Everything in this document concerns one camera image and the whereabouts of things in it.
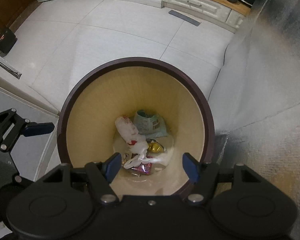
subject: floor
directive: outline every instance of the floor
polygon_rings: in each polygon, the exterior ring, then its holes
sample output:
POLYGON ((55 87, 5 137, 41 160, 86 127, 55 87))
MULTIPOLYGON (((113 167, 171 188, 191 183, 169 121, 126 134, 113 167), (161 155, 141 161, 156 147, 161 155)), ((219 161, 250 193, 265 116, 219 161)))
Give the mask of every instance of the floor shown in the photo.
POLYGON ((88 72, 134 56, 174 65, 208 98, 233 33, 197 18, 196 27, 169 11, 119 0, 44 2, 16 31, 5 59, 58 110, 88 72))

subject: drawer handle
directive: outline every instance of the drawer handle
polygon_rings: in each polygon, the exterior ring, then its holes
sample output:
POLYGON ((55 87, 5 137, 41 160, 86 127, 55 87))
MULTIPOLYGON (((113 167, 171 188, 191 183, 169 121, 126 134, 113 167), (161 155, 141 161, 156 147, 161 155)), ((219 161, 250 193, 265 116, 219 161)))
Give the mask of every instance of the drawer handle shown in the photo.
POLYGON ((195 5, 195 6, 199 6, 199 7, 202 6, 202 4, 199 5, 199 4, 191 3, 191 2, 189 2, 189 0, 187 1, 187 3, 190 4, 190 5, 195 5))

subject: screw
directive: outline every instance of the screw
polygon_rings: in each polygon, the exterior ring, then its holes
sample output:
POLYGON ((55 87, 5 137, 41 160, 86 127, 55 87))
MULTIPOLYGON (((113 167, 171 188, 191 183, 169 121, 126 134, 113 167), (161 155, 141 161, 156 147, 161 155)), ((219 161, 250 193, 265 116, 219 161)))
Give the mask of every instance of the screw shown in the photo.
POLYGON ((0 145, 0 149, 5 151, 7 149, 7 146, 5 144, 0 145))
POLYGON ((112 194, 105 194, 105 195, 102 195, 101 198, 100 198, 100 200, 103 203, 112 203, 116 199, 117 199, 117 197, 115 195, 112 195, 112 194))
POLYGON ((154 201, 154 200, 149 200, 149 201, 148 201, 148 204, 149 204, 150 206, 154 206, 154 205, 156 204, 156 201, 154 201))
POLYGON ((192 203, 198 203, 201 202, 204 199, 204 197, 200 194, 190 194, 188 196, 188 200, 192 203))
POLYGON ((21 181, 22 181, 22 178, 20 177, 20 176, 15 176, 14 177, 14 180, 17 182, 17 183, 21 183, 21 181))

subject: cabinet panel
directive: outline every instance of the cabinet panel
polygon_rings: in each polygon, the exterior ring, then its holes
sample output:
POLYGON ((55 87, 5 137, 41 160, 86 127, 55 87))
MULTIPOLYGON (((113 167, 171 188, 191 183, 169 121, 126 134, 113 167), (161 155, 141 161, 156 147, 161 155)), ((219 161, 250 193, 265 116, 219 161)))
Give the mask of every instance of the cabinet panel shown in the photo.
POLYGON ((244 15, 232 10, 229 14, 226 24, 238 29, 244 18, 244 15))
POLYGON ((180 5, 221 22, 226 22, 230 8, 212 0, 163 0, 164 2, 180 5))

